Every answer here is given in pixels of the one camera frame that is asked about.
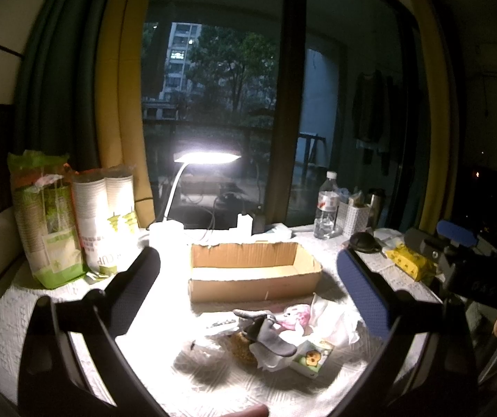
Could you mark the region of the white charger plug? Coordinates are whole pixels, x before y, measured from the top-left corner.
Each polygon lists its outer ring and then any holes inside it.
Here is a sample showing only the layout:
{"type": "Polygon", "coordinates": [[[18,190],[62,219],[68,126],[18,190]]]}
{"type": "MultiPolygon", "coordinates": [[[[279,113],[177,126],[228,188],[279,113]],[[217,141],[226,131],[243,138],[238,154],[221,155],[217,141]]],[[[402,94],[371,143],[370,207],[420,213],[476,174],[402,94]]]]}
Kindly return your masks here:
{"type": "Polygon", "coordinates": [[[242,237],[250,237],[253,229],[253,217],[247,213],[238,214],[236,229],[238,231],[238,235],[242,237]]]}

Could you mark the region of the green paper cup pack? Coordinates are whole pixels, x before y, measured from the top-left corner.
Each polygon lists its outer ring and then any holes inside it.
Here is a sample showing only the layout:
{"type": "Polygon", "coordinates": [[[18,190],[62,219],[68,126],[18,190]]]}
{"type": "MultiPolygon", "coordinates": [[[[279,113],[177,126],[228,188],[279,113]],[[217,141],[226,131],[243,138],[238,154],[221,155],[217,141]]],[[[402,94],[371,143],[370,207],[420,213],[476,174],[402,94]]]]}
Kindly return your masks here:
{"type": "Polygon", "coordinates": [[[83,276],[67,157],[9,154],[8,169],[18,233],[33,277],[55,289],[83,276]]]}

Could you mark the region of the white perforated organizer basket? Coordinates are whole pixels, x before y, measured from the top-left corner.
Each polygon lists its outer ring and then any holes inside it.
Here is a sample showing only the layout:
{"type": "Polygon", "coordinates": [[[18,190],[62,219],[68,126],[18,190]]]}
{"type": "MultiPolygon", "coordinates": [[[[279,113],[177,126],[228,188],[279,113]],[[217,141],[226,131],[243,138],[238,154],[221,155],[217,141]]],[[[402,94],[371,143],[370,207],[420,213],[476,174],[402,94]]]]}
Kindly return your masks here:
{"type": "Polygon", "coordinates": [[[364,231],[368,226],[371,206],[365,202],[361,191],[343,195],[338,206],[336,228],[347,237],[364,231]]]}

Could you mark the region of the brown plush toy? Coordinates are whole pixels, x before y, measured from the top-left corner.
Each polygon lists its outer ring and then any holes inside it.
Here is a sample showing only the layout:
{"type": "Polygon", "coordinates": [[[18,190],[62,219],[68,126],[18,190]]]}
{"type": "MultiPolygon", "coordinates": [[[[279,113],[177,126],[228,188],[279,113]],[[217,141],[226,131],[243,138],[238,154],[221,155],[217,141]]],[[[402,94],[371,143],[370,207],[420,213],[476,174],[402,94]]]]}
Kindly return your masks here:
{"type": "Polygon", "coordinates": [[[256,366],[257,360],[250,351],[251,341],[243,332],[234,332],[229,337],[230,352],[234,360],[245,366],[256,366]]]}

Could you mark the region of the white sock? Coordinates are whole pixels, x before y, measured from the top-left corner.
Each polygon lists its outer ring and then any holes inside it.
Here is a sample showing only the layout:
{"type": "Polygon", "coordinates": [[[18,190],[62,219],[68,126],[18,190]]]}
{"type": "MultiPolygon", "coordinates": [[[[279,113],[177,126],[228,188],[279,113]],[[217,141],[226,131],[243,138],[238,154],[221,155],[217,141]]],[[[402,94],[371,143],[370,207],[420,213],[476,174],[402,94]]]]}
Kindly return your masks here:
{"type": "Polygon", "coordinates": [[[276,355],[260,343],[252,343],[248,349],[256,359],[257,368],[267,372],[277,372],[286,369],[295,357],[276,355]]]}

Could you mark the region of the white power strip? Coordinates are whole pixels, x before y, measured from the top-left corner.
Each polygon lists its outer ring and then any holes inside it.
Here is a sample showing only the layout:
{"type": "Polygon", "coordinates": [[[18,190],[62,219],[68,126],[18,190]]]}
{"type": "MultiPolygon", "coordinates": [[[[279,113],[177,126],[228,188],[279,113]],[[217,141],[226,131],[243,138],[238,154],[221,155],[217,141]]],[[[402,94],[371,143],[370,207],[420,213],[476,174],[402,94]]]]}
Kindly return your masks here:
{"type": "Polygon", "coordinates": [[[283,223],[271,224],[264,232],[252,235],[255,242],[280,243],[292,238],[292,230],[283,223]]]}

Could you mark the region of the black round object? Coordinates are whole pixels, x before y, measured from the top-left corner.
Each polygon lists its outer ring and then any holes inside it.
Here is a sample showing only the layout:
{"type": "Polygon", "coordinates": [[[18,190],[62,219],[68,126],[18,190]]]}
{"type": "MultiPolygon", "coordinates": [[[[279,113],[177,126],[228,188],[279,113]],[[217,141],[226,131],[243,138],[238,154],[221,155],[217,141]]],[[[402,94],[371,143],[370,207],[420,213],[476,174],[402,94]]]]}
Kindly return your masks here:
{"type": "Polygon", "coordinates": [[[360,231],[351,235],[349,247],[361,253],[377,253],[382,251],[381,244],[379,244],[374,235],[369,234],[367,231],[360,231]]]}

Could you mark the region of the brown cardboard box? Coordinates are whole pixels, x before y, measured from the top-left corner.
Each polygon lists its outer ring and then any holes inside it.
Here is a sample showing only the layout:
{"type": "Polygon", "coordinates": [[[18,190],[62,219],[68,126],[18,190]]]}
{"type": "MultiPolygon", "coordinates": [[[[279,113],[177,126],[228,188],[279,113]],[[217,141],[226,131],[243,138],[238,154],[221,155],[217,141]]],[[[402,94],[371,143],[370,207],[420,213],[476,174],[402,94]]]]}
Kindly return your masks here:
{"type": "Polygon", "coordinates": [[[310,295],[321,264],[296,242],[191,247],[189,296],[193,303],[294,299],[310,295]]]}

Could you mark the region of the grey sock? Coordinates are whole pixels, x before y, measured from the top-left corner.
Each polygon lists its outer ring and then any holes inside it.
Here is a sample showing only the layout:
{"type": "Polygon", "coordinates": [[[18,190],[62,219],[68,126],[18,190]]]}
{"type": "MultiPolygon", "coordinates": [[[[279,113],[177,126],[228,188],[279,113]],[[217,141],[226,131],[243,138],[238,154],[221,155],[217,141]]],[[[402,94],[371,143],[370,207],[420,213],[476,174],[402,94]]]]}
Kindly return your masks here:
{"type": "Polygon", "coordinates": [[[276,317],[269,311],[247,311],[235,309],[240,331],[251,343],[259,343],[274,355],[287,358],[296,354],[297,347],[280,338],[274,329],[276,317]]]}

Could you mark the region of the cotton swab bag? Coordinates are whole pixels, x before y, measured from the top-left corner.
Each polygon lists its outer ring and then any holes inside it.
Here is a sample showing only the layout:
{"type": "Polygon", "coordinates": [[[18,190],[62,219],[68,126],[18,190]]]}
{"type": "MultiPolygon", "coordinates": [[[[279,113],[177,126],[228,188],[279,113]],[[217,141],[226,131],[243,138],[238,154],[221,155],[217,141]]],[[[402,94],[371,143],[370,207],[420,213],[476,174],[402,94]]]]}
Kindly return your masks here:
{"type": "Polygon", "coordinates": [[[236,319],[201,323],[194,331],[189,350],[204,358],[222,356],[230,345],[230,337],[238,330],[236,319]]]}

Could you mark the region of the white paper cup pack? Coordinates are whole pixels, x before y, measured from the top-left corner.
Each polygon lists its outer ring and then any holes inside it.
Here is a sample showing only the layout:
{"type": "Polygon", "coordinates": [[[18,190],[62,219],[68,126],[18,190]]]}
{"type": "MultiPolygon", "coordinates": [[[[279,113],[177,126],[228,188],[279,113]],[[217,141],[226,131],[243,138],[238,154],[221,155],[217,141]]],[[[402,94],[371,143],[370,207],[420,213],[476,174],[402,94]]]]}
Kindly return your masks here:
{"type": "Polygon", "coordinates": [[[72,194],[91,274],[109,277],[126,269],[139,235],[132,168],[118,165],[77,173],[72,194]]]}

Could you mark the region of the green tissue pack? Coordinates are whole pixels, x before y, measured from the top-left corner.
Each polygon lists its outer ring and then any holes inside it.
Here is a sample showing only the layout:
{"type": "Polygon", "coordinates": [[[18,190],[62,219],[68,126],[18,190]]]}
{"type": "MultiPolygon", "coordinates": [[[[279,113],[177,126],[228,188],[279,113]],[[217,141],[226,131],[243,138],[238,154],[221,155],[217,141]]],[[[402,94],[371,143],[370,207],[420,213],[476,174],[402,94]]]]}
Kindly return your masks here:
{"type": "Polygon", "coordinates": [[[289,368],[304,377],[316,378],[333,349],[334,346],[326,341],[305,341],[299,346],[289,368]]]}

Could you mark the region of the yellow curtain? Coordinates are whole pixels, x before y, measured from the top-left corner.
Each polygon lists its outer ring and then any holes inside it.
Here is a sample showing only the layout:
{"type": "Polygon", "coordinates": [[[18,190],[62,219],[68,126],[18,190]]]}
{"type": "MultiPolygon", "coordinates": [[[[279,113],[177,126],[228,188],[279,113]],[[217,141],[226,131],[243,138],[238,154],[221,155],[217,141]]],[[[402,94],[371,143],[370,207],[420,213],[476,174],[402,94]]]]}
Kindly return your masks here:
{"type": "Polygon", "coordinates": [[[149,0],[108,0],[97,51],[95,117],[102,167],[132,168],[138,223],[155,219],[141,105],[142,35],[149,0]]]}

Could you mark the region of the clear water bottle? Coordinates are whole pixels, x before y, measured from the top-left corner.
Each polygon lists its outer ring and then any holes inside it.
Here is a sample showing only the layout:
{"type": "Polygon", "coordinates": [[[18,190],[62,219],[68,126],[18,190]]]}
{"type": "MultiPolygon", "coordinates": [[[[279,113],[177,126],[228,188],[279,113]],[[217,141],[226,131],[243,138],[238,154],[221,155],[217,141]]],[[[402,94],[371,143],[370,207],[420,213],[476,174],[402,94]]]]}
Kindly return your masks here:
{"type": "Polygon", "coordinates": [[[313,225],[313,235],[318,239],[329,239],[335,230],[339,193],[337,173],[328,171],[325,182],[320,186],[313,225]]]}

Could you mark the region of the white tablecloth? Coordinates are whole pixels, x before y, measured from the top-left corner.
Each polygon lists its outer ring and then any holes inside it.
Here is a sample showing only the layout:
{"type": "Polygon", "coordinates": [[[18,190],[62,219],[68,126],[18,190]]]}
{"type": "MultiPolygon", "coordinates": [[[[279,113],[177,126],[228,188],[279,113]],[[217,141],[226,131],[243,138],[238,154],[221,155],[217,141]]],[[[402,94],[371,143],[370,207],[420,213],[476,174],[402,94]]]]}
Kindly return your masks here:
{"type": "MultiPolygon", "coordinates": [[[[217,238],[218,231],[184,233],[188,242],[217,238]]],[[[308,378],[291,368],[269,372],[242,360],[238,337],[227,330],[230,309],[251,309],[260,303],[193,305],[188,296],[190,243],[181,263],[166,267],[127,334],[116,342],[136,375],[171,416],[218,416],[250,405],[268,405],[271,416],[327,416],[346,395],[378,352],[381,341],[367,331],[336,272],[336,259],[345,238],[318,240],[310,230],[297,229],[292,241],[305,247],[323,267],[316,295],[337,301],[342,310],[344,339],[326,360],[318,377],[308,378]]],[[[423,301],[436,302],[427,288],[410,279],[382,254],[358,254],[394,290],[403,289],[423,301]]],[[[0,298],[0,392],[17,404],[18,367],[34,303],[43,295],[54,301],[83,297],[109,280],[90,284],[76,280],[55,290],[41,290],[24,264],[0,298]]]]}

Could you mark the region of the yellow wet wipes pack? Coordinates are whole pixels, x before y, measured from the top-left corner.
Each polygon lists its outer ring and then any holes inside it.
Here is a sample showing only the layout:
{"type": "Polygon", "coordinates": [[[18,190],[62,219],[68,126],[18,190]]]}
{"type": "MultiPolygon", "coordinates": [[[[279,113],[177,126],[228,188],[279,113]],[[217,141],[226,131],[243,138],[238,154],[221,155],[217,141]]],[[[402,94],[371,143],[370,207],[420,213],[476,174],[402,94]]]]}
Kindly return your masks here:
{"type": "Polygon", "coordinates": [[[428,276],[433,276],[436,272],[436,267],[430,260],[422,254],[411,250],[403,243],[394,248],[388,248],[385,254],[412,280],[420,281],[428,276]]]}

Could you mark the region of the pink plush toy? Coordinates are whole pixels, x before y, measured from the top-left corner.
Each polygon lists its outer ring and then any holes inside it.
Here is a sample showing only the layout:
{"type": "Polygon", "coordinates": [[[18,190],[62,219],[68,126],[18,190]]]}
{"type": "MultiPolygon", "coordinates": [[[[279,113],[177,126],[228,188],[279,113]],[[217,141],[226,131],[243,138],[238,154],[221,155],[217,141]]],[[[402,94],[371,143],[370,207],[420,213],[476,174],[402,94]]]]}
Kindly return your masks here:
{"type": "Polygon", "coordinates": [[[283,313],[276,316],[276,323],[287,330],[304,331],[309,325],[310,305],[296,304],[287,307],[283,313]]]}

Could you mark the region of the white paper towel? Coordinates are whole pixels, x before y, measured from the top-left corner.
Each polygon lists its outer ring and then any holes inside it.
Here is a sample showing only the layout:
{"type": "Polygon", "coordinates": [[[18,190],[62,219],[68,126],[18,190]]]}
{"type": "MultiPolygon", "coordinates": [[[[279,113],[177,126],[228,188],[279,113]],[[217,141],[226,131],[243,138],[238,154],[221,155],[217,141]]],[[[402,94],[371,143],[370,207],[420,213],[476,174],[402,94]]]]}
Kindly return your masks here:
{"type": "Polygon", "coordinates": [[[359,314],[351,306],[314,295],[310,305],[310,339],[334,346],[348,346],[359,341],[359,314]]]}

